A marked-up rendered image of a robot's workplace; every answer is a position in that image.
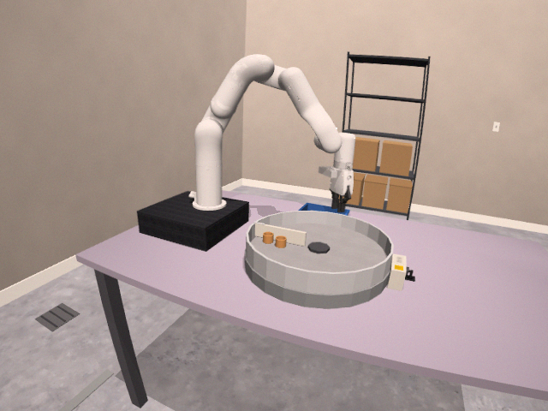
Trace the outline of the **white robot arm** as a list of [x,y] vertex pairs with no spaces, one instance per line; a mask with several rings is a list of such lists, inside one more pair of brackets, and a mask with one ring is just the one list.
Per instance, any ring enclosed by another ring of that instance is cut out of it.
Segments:
[[320,174],[337,178],[337,170],[353,169],[355,135],[338,133],[303,72],[295,67],[278,67],[265,55],[250,55],[228,72],[195,129],[196,192],[189,195],[194,198],[195,209],[215,211],[226,206],[226,201],[222,202],[223,131],[253,81],[286,91],[297,112],[316,134],[315,146],[335,153],[333,166],[319,166]]

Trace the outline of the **blue shallow tray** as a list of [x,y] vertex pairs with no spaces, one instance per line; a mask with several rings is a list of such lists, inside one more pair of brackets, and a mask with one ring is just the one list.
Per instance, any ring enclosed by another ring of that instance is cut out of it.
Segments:
[[331,209],[331,206],[326,205],[316,205],[311,203],[306,203],[300,210],[298,211],[327,211],[327,212],[333,212],[338,214],[343,214],[348,216],[350,210],[345,209],[345,212],[337,212],[337,209]]

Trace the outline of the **bronze bushing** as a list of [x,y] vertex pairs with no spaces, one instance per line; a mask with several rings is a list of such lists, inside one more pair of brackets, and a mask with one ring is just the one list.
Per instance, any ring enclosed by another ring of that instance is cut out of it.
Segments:
[[272,232],[263,233],[263,243],[271,244],[273,243],[274,234]]
[[276,237],[276,247],[284,248],[286,247],[286,240],[287,238],[285,236],[279,235]]

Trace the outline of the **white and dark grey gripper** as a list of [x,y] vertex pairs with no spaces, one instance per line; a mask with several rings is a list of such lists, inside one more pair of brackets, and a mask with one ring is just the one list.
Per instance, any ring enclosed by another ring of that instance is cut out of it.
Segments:
[[333,199],[331,209],[337,209],[337,212],[345,212],[345,205],[351,199],[353,188],[354,172],[352,170],[337,170],[337,178],[331,178],[330,184],[331,198]]

